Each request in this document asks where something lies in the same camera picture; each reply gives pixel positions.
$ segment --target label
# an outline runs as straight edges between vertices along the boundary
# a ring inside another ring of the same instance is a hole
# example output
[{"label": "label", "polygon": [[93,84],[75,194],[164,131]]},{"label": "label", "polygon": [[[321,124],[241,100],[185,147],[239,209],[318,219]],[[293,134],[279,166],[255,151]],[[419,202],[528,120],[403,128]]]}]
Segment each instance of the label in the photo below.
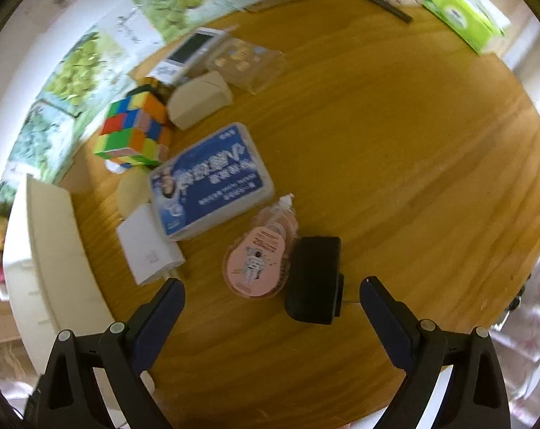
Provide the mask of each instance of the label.
[{"label": "label", "polygon": [[167,61],[161,61],[151,70],[148,77],[155,78],[168,87],[173,87],[181,75],[181,67]]},{"label": "label", "polygon": [[228,282],[249,297],[270,293],[279,283],[284,249],[281,235],[255,227],[228,257]]},{"label": "label", "polygon": [[468,22],[464,17],[464,14],[454,6],[447,6],[443,11],[446,18],[456,27],[466,29],[468,28]]},{"label": "label", "polygon": [[235,124],[164,163],[150,179],[167,236],[263,187]]}]

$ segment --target rubik's cube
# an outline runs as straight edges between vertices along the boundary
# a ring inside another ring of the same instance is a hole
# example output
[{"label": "rubik's cube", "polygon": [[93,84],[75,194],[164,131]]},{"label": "rubik's cube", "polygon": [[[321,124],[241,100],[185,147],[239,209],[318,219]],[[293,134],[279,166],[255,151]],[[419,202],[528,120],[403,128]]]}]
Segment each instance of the rubik's cube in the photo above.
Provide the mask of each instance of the rubik's cube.
[{"label": "rubik's cube", "polygon": [[109,106],[93,150],[123,167],[156,166],[169,157],[173,131],[165,106],[151,92],[140,92]]}]

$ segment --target black pen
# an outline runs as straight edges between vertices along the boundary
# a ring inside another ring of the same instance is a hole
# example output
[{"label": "black pen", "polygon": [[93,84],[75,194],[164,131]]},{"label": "black pen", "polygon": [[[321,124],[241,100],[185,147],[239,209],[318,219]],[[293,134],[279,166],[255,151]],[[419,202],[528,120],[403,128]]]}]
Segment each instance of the black pen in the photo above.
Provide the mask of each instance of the black pen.
[{"label": "black pen", "polygon": [[369,0],[373,3],[378,4],[383,9],[386,9],[389,11],[392,15],[397,16],[400,20],[405,21],[407,24],[409,24],[413,18],[409,16],[407,13],[403,13],[400,9],[393,6],[391,3],[387,3],[385,0]]}]

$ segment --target plastic container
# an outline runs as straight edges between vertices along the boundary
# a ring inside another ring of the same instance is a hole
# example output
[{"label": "plastic container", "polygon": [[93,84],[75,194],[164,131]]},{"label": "plastic container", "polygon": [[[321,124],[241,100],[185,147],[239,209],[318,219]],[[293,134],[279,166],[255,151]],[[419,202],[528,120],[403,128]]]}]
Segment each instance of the plastic container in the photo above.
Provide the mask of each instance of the plastic container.
[{"label": "plastic container", "polygon": [[288,279],[288,258],[298,232],[293,195],[281,197],[252,220],[252,229],[231,246],[222,264],[228,287],[246,298],[277,294]]},{"label": "plastic container", "polygon": [[282,74],[286,60],[281,51],[232,38],[214,51],[206,67],[218,71],[228,83],[255,95]]},{"label": "plastic container", "polygon": [[230,124],[149,174],[165,235],[185,240],[245,212],[274,193],[246,126]]}]

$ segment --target electronic device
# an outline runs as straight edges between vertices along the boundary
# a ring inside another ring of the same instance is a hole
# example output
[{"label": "electronic device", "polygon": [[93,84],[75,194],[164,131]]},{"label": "electronic device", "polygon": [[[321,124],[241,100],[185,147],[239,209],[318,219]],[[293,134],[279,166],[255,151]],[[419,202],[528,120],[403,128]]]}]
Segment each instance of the electronic device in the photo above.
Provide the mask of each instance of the electronic device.
[{"label": "electronic device", "polygon": [[174,87],[187,74],[191,77],[193,74],[202,74],[205,55],[218,47],[228,34],[228,31],[199,27],[174,47],[165,59],[157,63],[149,77]]},{"label": "electronic device", "polygon": [[303,237],[296,243],[284,301],[292,319],[331,324],[339,316],[343,293],[340,251],[339,237]]}]

